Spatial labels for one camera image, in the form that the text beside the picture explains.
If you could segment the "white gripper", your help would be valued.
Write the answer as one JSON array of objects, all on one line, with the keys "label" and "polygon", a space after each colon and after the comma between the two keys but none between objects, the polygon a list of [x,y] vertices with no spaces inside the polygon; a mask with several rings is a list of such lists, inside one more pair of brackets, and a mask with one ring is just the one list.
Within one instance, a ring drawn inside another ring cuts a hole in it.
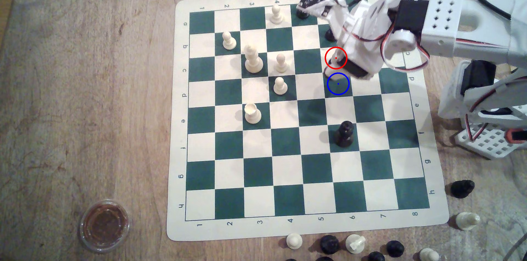
[{"label": "white gripper", "polygon": [[388,12],[400,0],[360,1],[352,8],[337,40],[337,46],[324,56],[324,75],[333,78],[354,77],[370,80],[383,66],[380,43],[392,25]]}]

